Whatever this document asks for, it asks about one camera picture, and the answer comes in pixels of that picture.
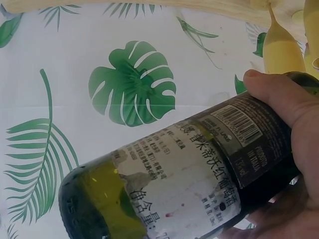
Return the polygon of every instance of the bottle label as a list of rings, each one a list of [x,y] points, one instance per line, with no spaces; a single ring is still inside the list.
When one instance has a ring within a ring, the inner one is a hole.
[[[193,117],[213,136],[240,188],[291,154],[291,129],[265,103],[242,93]]]
[[[240,213],[216,147],[184,120],[113,152],[150,239],[200,238]]]

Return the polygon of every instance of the red wine stain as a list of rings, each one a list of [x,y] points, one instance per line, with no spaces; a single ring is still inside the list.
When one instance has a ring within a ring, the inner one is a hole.
[[[174,216],[174,213],[166,213],[165,217],[167,218],[171,218],[172,216]]]

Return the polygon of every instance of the white label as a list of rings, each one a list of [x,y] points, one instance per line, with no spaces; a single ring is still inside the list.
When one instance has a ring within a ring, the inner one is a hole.
[[[151,239],[195,239],[240,213],[212,143],[185,120],[119,149],[114,164]]]

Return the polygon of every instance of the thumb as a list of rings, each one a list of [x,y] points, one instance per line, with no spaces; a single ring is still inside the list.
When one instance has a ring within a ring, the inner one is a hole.
[[[268,75],[255,70],[245,73],[244,84],[255,98],[268,104],[291,128],[319,100],[285,75]]]

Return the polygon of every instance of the black label section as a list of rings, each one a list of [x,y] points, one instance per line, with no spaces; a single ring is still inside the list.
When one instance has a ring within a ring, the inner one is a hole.
[[[191,119],[213,136],[227,156],[241,188],[291,153],[291,129],[265,103],[240,94]]]

